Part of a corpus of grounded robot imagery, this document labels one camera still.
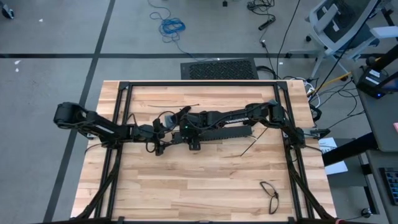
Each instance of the table leg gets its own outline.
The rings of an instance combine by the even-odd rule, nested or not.
[[[352,156],[366,152],[368,149],[377,149],[377,142],[373,133],[365,134],[347,144],[337,147],[322,155],[325,166],[343,161]]]

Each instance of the floor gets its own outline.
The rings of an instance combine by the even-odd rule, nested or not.
[[[69,218],[83,163],[87,140],[77,136],[68,141],[68,131],[52,122],[57,104],[85,102],[95,110],[103,80],[178,80],[180,63],[192,62],[174,43],[165,44],[158,33],[159,21],[149,18],[154,11],[146,0],[8,0],[15,11],[12,21],[0,17],[0,217],[4,223],[42,222],[67,142],[73,150],[53,220]],[[214,58],[255,57],[256,65],[270,67],[259,44],[257,27],[265,22],[246,9],[246,0],[151,0],[167,6],[172,17],[187,26],[179,46],[186,52],[203,53]],[[270,9],[277,20],[263,39],[271,62],[276,54],[295,9],[289,0],[276,1]],[[304,41],[309,26],[304,21],[318,1],[301,0],[287,34],[282,55],[290,49],[313,49]],[[398,21],[393,13],[392,20]],[[387,26],[381,14],[368,21],[369,26]],[[366,53],[386,53],[396,44],[385,39]],[[112,58],[106,54],[119,54]],[[351,69],[364,64],[342,61]],[[280,58],[279,75],[309,77],[313,58]],[[318,72],[325,78],[332,67],[326,61]],[[331,77],[342,75],[336,68]],[[260,79],[271,79],[259,73]],[[327,128],[344,118],[354,105],[352,98],[334,96],[321,107],[318,127]],[[330,136],[355,138],[369,132],[365,115],[334,126]],[[337,214],[357,217],[367,207],[364,192],[355,188],[332,189]],[[362,222],[385,223],[381,215]]]

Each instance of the electronic device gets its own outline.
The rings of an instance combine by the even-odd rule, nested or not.
[[[363,68],[363,74],[356,83],[357,89],[371,97],[380,99],[387,93],[398,91],[398,72],[388,75],[384,69],[398,57],[398,45],[389,50],[378,60],[368,58],[367,66]]]
[[[367,67],[361,78],[359,78],[356,87],[369,96],[378,99],[386,94],[386,91],[378,87],[386,78],[385,74]]]
[[[398,205],[398,168],[380,168],[391,203]]]
[[[263,30],[265,28],[267,28],[267,26],[271,25],[273,22],[275,22],[275,17],[270,18],[269,20],[267,20],[267,22],[261,24],[261,26],[259,26],[259,30]]]

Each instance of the eyeglasses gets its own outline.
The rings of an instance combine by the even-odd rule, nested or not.
[[[274,186],[272,186],[270,183],[268,183],[266,181],[261,181],[260,186],[264,189],[264,191],[267,193],[267,195],[271,196],[271,200],[269,201],[268,213],[272,215],[276,212],[276,210],[278,210],[279,194],[278,194],[278,192],[276,192]]]

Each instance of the white paper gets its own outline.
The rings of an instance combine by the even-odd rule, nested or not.
[[[324,138],[319,140],[320,150],[323,153],[329,152],[337,148],[336,142],[333,138]],[[344,161],[337,162],[335,164],[325,167],[326,175],[338,174],[341,172],[347,172],[347,166]]]

